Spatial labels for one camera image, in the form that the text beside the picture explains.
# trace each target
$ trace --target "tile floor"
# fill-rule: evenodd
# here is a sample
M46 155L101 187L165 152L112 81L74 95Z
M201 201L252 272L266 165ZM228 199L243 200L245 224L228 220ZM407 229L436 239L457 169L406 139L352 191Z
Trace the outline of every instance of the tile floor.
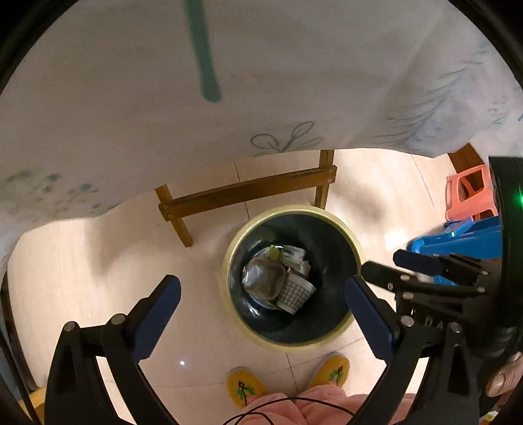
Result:
M224 164L169 184L173 196L265 175L316 167L318 152L294 152ZM392 264L392 254L444 221L445 178L454 169L436 159L377 149L336 151L336 183L327 210L356 234L367 259ZM23 236L9 263L13 311L20 341L38 384L47 380L54 347L69 320L105 323L175 274L183 297L142 369L181 425L220 424L235 414L225 392L230 369L248 366L273 391L302 391L320 358L343 352L351 361L347 394L368 393L384 363L376 360L356 323L312 352L284 354L257 346L232 325L219 300L217 272L236 232L262 211L311 204L314 189L204 212L185 221L195 245L184 248L157 210L153 191L96 219L51 223ZM374 290L390 303L390 294ZM119 415L132 421L110 370L100 360ZM409 391L423 375L420 362Z

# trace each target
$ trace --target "checkered paper cup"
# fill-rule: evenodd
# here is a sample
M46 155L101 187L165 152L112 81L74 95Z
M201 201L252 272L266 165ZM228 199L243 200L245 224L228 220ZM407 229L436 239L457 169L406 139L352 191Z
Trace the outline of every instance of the checkered paper cup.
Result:
M288 273L276 305L293 315L315 292L316 288L303 277Z

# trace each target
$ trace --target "crumpled plastic wrapper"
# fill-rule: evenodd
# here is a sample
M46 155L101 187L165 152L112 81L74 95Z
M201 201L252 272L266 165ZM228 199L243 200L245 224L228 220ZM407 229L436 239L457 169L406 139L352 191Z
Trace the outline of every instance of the crumpled plastic wrapper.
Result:
M261 300L271 301L280 295L287 277L285 266L267 257L254 257L243 268L242 286Z

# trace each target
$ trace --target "yellow slipper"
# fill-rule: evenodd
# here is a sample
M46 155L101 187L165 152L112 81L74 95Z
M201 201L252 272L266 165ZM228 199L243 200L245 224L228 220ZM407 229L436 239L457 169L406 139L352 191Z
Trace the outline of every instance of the yellow slipper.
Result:
M232 369L227 377L227 393L240 409L257 398L269 394L269 390L253 372L245 367Z
M342 387L349 376L349 359L340 353L324 357L312 373L307 389L317 385L336 385Z

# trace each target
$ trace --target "brown wooden furniture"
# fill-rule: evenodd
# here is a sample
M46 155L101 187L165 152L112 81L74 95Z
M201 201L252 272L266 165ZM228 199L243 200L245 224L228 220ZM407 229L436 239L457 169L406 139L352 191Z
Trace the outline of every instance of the brown wooden furniture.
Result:
M329 185L336 180L333 160L334 150L322 150L317 168L256 178L176 199L173 199L169 188L164 184L156 189L160 200L158 207L165 221L171 222L182 243L191 247L192 237L183 218L193 214L309 187L316 187L314 206L325 209Z

